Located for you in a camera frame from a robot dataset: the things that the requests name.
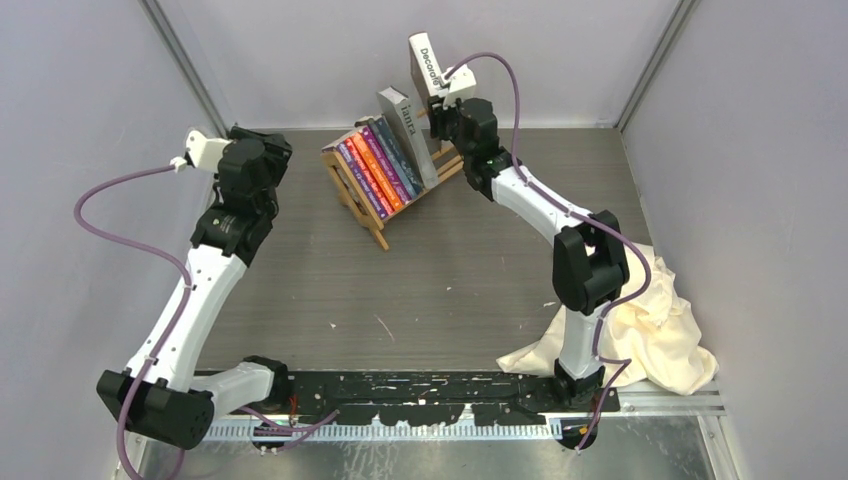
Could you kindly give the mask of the white Decorate Furniture book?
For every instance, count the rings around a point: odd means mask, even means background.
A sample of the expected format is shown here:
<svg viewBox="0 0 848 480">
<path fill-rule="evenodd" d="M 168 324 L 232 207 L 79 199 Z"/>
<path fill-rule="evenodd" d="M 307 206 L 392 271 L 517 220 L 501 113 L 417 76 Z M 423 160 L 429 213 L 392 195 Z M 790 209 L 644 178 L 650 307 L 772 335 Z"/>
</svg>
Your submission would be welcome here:
<svg viewBox="0 0 848 480">
<path fill-rule="evenodd" d="M 410 54 L 410 71 L 421 104 L 426 107 L 432 97 L 438 100 L 440 80 L 447 73 L 443 70 L 434 53 L 426 32 L 419 32 L 408 38 Z"/>
</svg>

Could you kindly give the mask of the stack of grey magazines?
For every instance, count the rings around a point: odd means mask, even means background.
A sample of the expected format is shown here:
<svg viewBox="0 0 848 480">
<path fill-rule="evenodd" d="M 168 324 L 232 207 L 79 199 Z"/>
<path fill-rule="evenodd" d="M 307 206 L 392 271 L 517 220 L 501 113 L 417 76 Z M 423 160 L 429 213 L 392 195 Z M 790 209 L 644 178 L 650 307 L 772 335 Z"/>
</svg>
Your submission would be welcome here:
<svg viewBox="0 0 848 480">
<path fill-rule="evenodd" d="M 439 176 L 430 151 L 418 126 L 410 98 L 394 87 L 376 93 L 387 123 L 393 129 L 407 158 L 414 162 L 423 187 L 427 190 L 439 184 Z"/>
</svg>

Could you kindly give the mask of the floral Louisa May Alcott book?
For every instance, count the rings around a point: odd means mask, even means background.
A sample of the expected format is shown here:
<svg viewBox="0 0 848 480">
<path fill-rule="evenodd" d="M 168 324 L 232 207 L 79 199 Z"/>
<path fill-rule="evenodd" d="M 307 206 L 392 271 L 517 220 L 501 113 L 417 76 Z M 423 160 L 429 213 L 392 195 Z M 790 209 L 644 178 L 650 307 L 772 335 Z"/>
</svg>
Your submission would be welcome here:
<svg viewBox="0 0 848 480">
<path fill-rule="evenodd" d="M 375 130 L 375 135 L 395 168 L 408 196 L 411 200 L 417 199 L 423 191 L 423 186 L 386 119 L 383 116 L 372 117 L 369 125 Z"/>
</svg>

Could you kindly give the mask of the blue Nineteen Eighty-Four book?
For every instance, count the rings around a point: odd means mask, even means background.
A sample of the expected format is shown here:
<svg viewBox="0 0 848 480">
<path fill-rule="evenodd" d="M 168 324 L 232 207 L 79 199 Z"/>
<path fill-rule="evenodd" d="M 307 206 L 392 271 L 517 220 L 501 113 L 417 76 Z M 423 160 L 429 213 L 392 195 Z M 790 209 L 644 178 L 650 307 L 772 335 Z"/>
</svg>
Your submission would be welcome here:
<svg viewBox="0 0 848 480">
<path fill-rule="evenodd" d="M 384 152 L 384 149 L 376 136 L 375 128 L 370 124 L 364 126 L 362 128 L 362 136 L 380 166 L 382 176 L 387 181 L 388 188 L 386 190 L 386 195 L 392 202 L 393 207 L 398 209 L 400 206 L 410 203 L 412 197 L 407 192 L 405 186 L 398 177 L 398 174 L 391 165 L 388 156 Z"/>
</svg>

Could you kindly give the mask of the orange 78-Storey Treehouse book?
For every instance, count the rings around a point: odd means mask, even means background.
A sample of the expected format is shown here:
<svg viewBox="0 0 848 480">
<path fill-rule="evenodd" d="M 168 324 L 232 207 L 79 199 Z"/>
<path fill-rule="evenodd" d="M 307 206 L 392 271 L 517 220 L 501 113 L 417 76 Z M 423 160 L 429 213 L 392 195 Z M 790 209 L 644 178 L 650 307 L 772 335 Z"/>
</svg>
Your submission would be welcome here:
<svg viewBox="0 0 848 480">
<path fill-rule="evenodd" d="M 386 199 L 392 206 L 393 212 L 389 216 L 393 215 L 396 210 L 402 206 L 399 195 L 391 186 L 387 175 L 385 174 L 384 170 L 377 161 L 376 154 L 368 145 L 364 136 L 361 133 L 357 132 L 351 136 L 351 139 L 357 147 L 359 153 L 362 155 L 362 158 L 364 159 L 367 167 L 374 176 L 383 195 L 386 197 Z"/>
</svg>

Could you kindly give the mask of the red Treehouse book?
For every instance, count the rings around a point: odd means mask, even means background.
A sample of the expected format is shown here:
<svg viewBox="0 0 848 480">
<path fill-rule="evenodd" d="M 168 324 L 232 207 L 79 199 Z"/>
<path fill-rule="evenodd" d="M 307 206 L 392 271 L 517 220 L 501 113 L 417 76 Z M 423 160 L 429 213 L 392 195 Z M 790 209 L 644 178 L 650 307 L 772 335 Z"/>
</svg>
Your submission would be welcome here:
<svg viewBox="0 0 848 480">
<path fill-rule="evenodd" d="M 366 195 L 372 202 L 379 218 L 381 220 L 388 218 L 389 215 L 393 212 L 392 206 L 390 205 L 386 197 L 383 195 L 374 176 L 372 175 L 364 159 L 362 158 L 362 155 L 359 153 L 357 147 L 355 146 L 352 140 L 347 139 L 345 141 L 345 146 L 347 150 L 351 153 L 360 171 L 360 174 L 364 179 L 365 185 L 367 187 Z"/>
</svg>

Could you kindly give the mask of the magenta paperback book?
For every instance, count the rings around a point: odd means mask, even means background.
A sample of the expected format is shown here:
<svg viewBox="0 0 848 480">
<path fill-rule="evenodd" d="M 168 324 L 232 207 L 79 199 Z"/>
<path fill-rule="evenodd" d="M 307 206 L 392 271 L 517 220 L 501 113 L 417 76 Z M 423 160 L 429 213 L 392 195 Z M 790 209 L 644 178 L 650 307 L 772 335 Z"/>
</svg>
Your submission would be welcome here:
<svg viewBox="0 0 848 480">
<path fill-rule="evenodd" d="M 357 130 L 357 137 L 367 146 L 367 158 L 369 168 L 375 176 L 383 194 L 387 198 L 393 211 L 402 209 L 410 200 L 410 197 L 400 181 L 398 174 L 389 162 L 380 142 L 370 127 L 364 126 Z"/>
</svg>

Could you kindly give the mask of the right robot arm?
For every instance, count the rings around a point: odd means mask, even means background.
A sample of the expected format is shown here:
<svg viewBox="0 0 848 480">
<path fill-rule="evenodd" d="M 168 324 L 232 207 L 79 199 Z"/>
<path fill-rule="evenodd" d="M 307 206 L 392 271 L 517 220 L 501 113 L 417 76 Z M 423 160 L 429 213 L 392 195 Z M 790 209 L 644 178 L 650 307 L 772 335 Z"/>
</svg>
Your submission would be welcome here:
<svg viewBox="0 0 848 480">
<path fill-rule="evenodd" d="M 553 362 L 558 403 L 577 411 L 601 388 L 597 352 L 601 318 L 629 279 L 617 217 L 568 203 L 535 179 L 498 135 L 492 104 L 471 98 L 427 100 L 432 137 L 450 142 L 464 161 L 469 185 L 531 225 L 552 247 L 552 286 L 565 309 L 563 345 Z"/>
</svg>

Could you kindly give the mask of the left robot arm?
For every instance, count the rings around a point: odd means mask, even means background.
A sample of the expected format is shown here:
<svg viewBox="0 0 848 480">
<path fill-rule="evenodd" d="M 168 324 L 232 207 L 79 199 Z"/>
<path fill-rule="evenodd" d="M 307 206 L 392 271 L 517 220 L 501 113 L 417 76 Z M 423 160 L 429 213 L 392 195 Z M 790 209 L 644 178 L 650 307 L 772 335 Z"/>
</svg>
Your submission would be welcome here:
<svg viewBox="0 0 848 480">
<path fill-rule="evenodd" d="M 202 347 L 225 300 L 252 264 L 279 213 L 276 189 L 293 149 L 280 133 L 232 127 L 224 138 L 188 133 L 167 171 L 210 172 L 216 200 L 190 238 L 180 278 L 145 343 L 121 372 L 105 371 L 96 390 L 130 432 L 190 450 L 219 417 L 257 404 L 277 413 L 290 403 L 287 366 L 258 355 L 198 378 Z"/>
</svg>

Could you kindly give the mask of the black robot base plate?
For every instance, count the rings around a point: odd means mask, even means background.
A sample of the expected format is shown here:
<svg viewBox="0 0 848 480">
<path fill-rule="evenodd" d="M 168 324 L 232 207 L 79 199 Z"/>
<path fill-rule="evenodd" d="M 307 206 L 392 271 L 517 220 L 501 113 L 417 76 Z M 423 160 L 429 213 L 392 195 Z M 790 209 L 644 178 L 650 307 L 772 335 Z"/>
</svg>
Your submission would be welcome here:
<svg viewBox="0 0 848 480">
<path fill-rule="evenodd" d="M 476 426 L 516 426 L 540 424 L 548 414 L 617 412 L 620 401 L 601 384 L 574 395 L 558 377 L 499 371 L 301 370 L 250 407 L 301 424 L 333 415 L 345 426 L 448 426 L 469 411 Z"/>
</svg>

